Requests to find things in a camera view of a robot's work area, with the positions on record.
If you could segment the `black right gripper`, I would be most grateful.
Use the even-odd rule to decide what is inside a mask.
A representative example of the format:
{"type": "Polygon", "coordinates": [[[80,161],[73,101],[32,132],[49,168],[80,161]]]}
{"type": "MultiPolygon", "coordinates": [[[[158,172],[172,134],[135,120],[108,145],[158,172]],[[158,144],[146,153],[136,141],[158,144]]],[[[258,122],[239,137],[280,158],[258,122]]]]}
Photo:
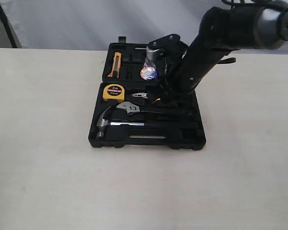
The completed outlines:
{"type": "Polygon", "coordinates": [[[183,57],[187,54],[190,45],[185,42],[179,43],[179,50],[173,55],[163,55],[167,61],[167,71],[164,77],[152,90],[148,91],[147,96],[149,102],[160,98],[160,101],[168,104],[186,98],[192,94],[192,90],[182,90],[179,86],[181,74],[179,68],[183,57]]]}

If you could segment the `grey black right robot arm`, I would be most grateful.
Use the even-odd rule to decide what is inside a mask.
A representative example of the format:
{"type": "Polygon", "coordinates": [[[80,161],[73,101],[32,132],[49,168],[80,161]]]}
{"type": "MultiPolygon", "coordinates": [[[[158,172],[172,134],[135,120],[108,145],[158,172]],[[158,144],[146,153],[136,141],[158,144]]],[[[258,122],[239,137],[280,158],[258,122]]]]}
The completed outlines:
{"type": "Polygon", "coordinates": [[[203,16],[190,45],[170,34],[150,42],[147,58],[167,57],[161,82],[148,94],[150,101],[169,103],[191,94],[217,64],[232,63],[236,50],[276,50],[288,42],[288,3],[282,0],[226,1],[229,9],[212,7],[203,16]]]}

